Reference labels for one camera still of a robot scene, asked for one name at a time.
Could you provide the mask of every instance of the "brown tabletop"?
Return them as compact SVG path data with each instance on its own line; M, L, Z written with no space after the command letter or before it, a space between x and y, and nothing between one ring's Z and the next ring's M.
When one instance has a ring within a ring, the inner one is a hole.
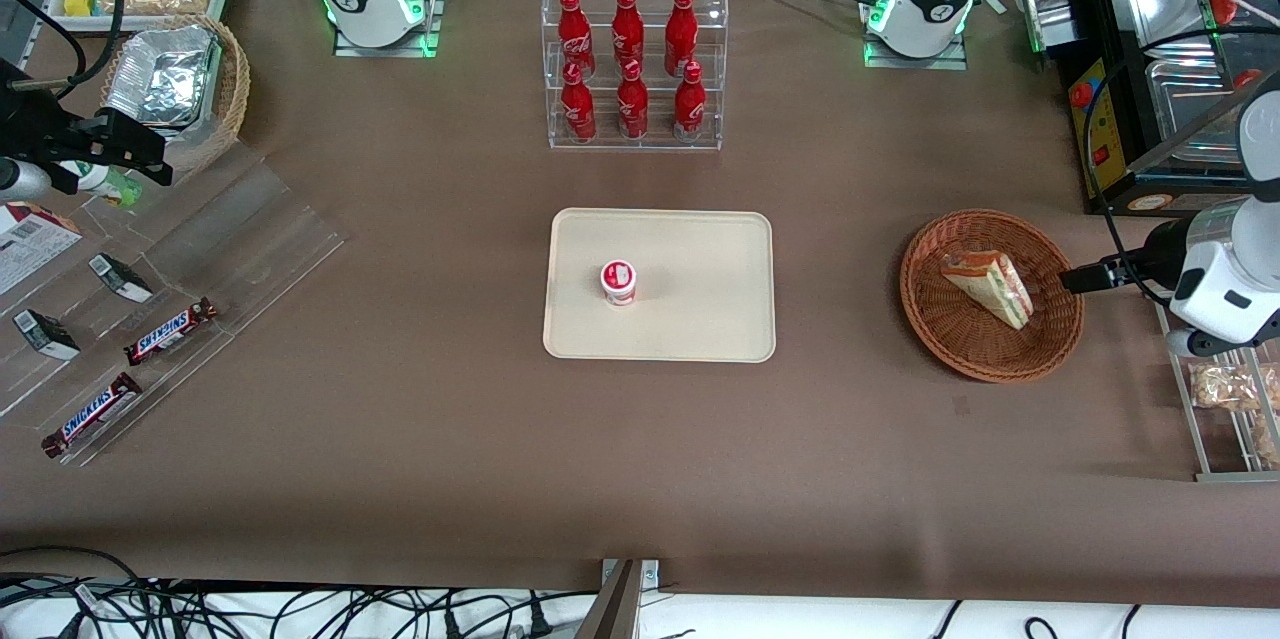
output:
M841 0L731 6L724 150L687 159L547 147L539 0L449 0L434 60L333 59L315 0L233 0L242 134L348 243L88 467L0 425L0 543L151 576L586 588L644 556L691 592L1280 606L1280 489L1190 481L1137 292L1089 297L1027 385L961 379L906 328L899 255L946 211L1110 252L1021 15L974 10L954 73L863 68ZM29 69L69 56L45 32ZM764 214L777 353L548 356L570 206Z

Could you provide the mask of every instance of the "metal frame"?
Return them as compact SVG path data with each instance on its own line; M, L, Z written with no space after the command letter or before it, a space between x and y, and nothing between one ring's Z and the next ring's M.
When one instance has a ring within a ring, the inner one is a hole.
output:
M1165 307L1156 305L1156 318L1160 320L1160 330L1162 334L1169 334L1170 323L1169 314ZM1280 401L1280 397L1271 397L1267 394L1266 383L1262 380L1262 368L1258 364L1258 352L1253 348L1234 350L1228 352L1228 361L1239 366L1248 365L1249 371L1253 374L1254 387L1261 387L1261 398L1263 406L1263 420L1267 424L1267 432L1271 434L1271 441L1274 446L1280 447L1280 426L1276 424L1275 405L1272 400ZM1169 361L1174 369L1174 379L1178 382L1178 393L1183 400L1183 411L1187 415L1187 425L1192 432L1192 444L1196 448L1196 457L1199 461L1201 471L1196 474L1196 480L1201 483L1257 483L1257 481L1280 481L1280 470L1268 469L1263 464L1262 458L1258 456L1257 447L1253 444L1253 416L1248 411L1231 411L1231 426L1235 430L1235 441L1240 447L1240 458L1244 461L1244 471L1213 471L1208 462L1208 453L1204 451L1204 439L1201 437L1199 420L1196 416L1196 405L1192 402L1190 391L1187 384L1187 371L1184 370L1184 361L1203 361L1212 362L1215 360L1184 360L1175 355L1172 351L1169 352Z
M605 560L604 586L573 639L634 639L640 593L657 588L657 560Z

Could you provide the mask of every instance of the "coca-cola bottle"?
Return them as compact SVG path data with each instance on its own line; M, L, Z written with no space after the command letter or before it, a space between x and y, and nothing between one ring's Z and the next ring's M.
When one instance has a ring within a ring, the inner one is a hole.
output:
M577 64L564 64L561 102L564 105L570 138L577 143L590 142L595 137L595 105L591 102L591 90L582 85L582 68Z
M564 47L564 61L577 64L582 69L582 79L590 79L595 73L595 55L591 54L591 23L582 14L579 0L561 0L559 23L561 46Z
M618 67L636 60L644 68L644 19L636 10L636 0L618 0L618 10L613 14L613 56Z
M676 0L676 8L667 19L667 74L680 77L685 63L694 58L698 46L698 18L694 15L694 0Z
M622 65L618 85L618 131L628 140L639 140L649 131L649 88L640 81L640 61Z
M698 61L685 64L685 81L676 88L676 125L672 132L685 143L694 143L703 128L703 105L707 102L707 90L703 88L703 65Z

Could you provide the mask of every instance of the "clear acrylic bottle rack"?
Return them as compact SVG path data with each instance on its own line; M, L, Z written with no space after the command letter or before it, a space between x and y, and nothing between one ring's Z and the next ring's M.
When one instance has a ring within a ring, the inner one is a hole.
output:
M591 23L595 74L586 79L595 105L595 138L577 143L564 120L561 90L564 86L564 54L559 42L559 0L543 0L543 74L547 83L547 138L554 149L609 151L717 151L724 141L724 73L728 56L728 0L694 0L698 18L698 47L694 59L703 65L707 102L703 131L694 143L672 133L676 87L680 79L663 68L667 19L673 0L636 0L644 19L644 74L649 88L649 133L628 140L618 129L618 85L622 73L613 59L613 14L617 0L581 0Z
M81 238L0 295L0 424L28 429L32 452L122 371L142 388L59 457L79 466L342 245L262 155L239 142L204 172L175 177L172 187L143 182L142 198L129 209L86 198L45 202L74 223ZM129 265L151 298L137 303L110 291L88 266L99 252ZM140 366L128 365L124 347L201 297L216 319ZM32 350L13 323L28 309L59 320L79 355L60 361Z

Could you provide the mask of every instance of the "woven basket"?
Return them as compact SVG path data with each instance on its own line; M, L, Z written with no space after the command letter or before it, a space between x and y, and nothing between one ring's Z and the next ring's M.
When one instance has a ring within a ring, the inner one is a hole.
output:
M1009 255L1032 297L1020 330L1005 324L942 277L948 255L998 250ZM1062 288L1070 269L1043 233L1016 216L956 211L911 239L899 275L902 309L924 346L948 366L983 382L1032 382L1057 369L1079 343L1084 301Z
M200 143L172 142L165 150L165 161L178 172L200 172L223 155L233 143L244 120L248 106L248 59L236 41L236 36L220 20L212 20L202 14L174 15L165 19L156 29L179 29L192 24L215 32L223 42L223 58L218 65L218 83L214 87L214 115L218 120L214 132ZM106 83L102 86L102 102L115 79L120 65L123 44L116 47L111 64L106 68Z

